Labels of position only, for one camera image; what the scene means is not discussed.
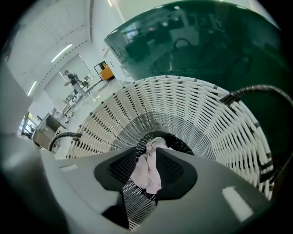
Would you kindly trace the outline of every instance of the black handle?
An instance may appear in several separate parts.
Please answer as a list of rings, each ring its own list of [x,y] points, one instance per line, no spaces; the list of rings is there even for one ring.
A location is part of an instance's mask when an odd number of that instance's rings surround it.
[[[293,108],[293,100],[290,98],[290,96],[287,93],[285,93],[283,90],[281,90],[275,86],[272,86],[272,85],[249,85],[249,86],[246,86],[244,88],[241,88],[237,91],[231,92],[230,94],[224,96],[222,99],[220,99],[220,102],[229,106],[234,101],[239,100],[240,97],[242,97],[243,95],[245,95],[247,93],[253,93],[253,92],[270,92],[270,93],[280,95],[286,101],[288,101],[290,103],[291,107]],[[281,172],[289,164],[292,157],[293,157],[293,152],[291,153],[291,155],[289,156],[288,160],[286,161],[286,163],[284,164],[283,167],[274,169],[272,175],[270,176],[271,183],[276,181],[277,177],[281,174]]]
[[[185,38],[178,38],[178,39],[174,42],[174,44],[173,44],[174,49],[177,49],[177,42],[178,42],[178,41],[185,41],[185,42],[187,42],[188,46],[191,46],[191,43],[190,43],[187,39],[185,39]]]

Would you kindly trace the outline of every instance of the white woven basket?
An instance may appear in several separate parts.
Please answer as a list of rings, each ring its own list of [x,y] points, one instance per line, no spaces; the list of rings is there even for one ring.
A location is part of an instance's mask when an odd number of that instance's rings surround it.
[[[261,175],[273,170],[271,152],[256,118],[243,102],[226,106],[228,91],[189,77],[157,76],[114,93],[80,126],[68,158],[136,147],[154,131],[184,141],[194,155],[221,163],[270,199],[272,184]]]

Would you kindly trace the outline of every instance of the black mesh grille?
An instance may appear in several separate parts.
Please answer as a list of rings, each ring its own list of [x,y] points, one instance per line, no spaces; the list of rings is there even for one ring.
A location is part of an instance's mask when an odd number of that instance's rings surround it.
[[[123,195],[129,229],[135,230],[156,208],[156,195],[147,193],[131,179],[123,187]]]
[[[126,183],[136,166],[135,152],[118,159],[107,167],[108,173],[122,183]]]
[[[156,167],[161,177],[162,188],[176,182],[184,172],[182,166],[158,152]]]

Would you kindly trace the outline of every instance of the white wall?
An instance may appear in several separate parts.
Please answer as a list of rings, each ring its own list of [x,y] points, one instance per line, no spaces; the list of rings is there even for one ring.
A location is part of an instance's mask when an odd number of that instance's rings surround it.
[[[57,110],[60,110],[62,101],[74,90],[71,84],[64,86],[64,83],[65,80],[57,73],[44,88]]]
[[[72,58],[68,63],[66,63],[61,69],[60,72],[64,74],[64,72],[68,70],[70,73],[77,74],[78,78],[82,80],[85,78],[89,73],[89,69],[82,61],[81,57],[79,55]]]
[[[107,0],[94,0],[92,10],[92,43],[97,49],[98,58],[103,58],[106,47],[105,37],[124,21],[117,9],[108,4]]]
[[[51,113],[54,108],[54,103],[45,90],[42,90],[38,93],[37,96],[33,97],[33,102],[30,105],[28,111],[33,115],[32,121],[34,123],[40,123],[37,116],[40,116],[42,119],[46,114]]]
[[[87,43],[82,47],[79,51],[79,54],[87,65],[87,68],[90,70],[94,78],[100,78],[99,74],[94,69],[94,66],[99,64],[100,62],[104,61],[104,59],[97,53],[96,47],[92,43]]]

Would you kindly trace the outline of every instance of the person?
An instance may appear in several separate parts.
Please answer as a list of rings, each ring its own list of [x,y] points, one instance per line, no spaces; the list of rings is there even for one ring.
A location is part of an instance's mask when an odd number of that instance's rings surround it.
[[[64,72],[64,75],[66,75],[69,78],[69,81],[67,81],[64,85],[67,86],[70,83],[75,88],[75,90],[82,96],[86,97],[88,93],[86,93],[80,86],[79,83],[75,80],[75,77],[72,73],[69,73],[68,70]]]
[[[89,83],[87,81],[80,80],[79,83],[83,86],[86,86],[87,88],[89,87]]]
[[[32,133],[21,133],[22,136],[28,137],[30,140],[32,139]]]

